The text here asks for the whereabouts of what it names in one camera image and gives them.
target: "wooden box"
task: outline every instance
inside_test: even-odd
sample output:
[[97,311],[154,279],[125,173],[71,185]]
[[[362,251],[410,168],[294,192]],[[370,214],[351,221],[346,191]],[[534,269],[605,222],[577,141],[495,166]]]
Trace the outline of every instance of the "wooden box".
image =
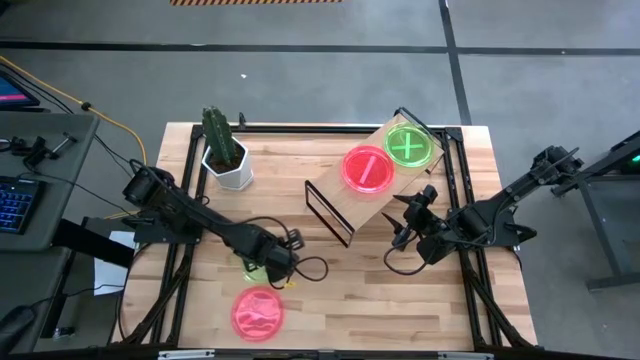
[[398,112],[389,122],[381,126],[380,129],[359,145],[371,145],[384,151],[384,142],[388,131],[396,125],[400,126],[399,124],[415,126],[426,134],[432,142],[433,150],[430,160],[424,165],[406,167],[391,161],[394,167],[394,178],[391,184],[381,192],[373,194],[361,193],[350,187],[342,175],[344,158],[319,178],[305,182],[307,207],[345,247],[350,246],[351,240],[358,229],[386,206],[393,199],[393,195],[400,194],[404,188],[423,172],[429,172],[429,169],[442,156],[440,142],[436,141],[434,135],[424,124],[417,119],[415,120],[418,123],[410,122],[401,112]]

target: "white pot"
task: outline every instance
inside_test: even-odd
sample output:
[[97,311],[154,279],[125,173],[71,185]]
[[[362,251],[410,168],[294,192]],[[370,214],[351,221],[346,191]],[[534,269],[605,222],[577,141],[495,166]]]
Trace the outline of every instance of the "white pot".
[[244,190],[253,181],[253,170],[251,170],[251,157],[249,156],[249,150],[244,147],[236,138],[233,140],[244,149],[244,157],[240,166],[229,172],[218,174],[209,166],[209,158],[211,157],[211,147],[207,147],[207,151],[202,157],[202,165],[209,170],[213,176],[216,177],[220,187],[229,190]]

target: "monitor screen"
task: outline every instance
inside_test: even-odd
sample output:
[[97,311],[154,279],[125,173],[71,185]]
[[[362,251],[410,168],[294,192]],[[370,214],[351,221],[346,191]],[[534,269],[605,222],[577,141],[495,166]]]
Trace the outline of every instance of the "monitor screen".
[[0,107],[38,105],[38,101],[20,85],[0,73]]

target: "keyboard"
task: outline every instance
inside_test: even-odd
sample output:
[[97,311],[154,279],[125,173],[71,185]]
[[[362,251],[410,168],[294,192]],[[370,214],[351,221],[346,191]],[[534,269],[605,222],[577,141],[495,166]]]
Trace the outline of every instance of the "keyboard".
[[24,234],[45,182],[0,176],[0,232]]

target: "pink lid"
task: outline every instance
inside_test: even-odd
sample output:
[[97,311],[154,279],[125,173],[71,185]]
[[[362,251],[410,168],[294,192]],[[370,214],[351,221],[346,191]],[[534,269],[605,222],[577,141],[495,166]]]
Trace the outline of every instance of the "pink lid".
[[393,181],[394,165],[389,155],[375,146],[358,146],[342,161],[342,178],[353,189],[373,194]]
[[284,310],[280,296],[271,288],[246,289],[231,309],[231,324],[236,334],[251,342],[266,341],[282,327]]

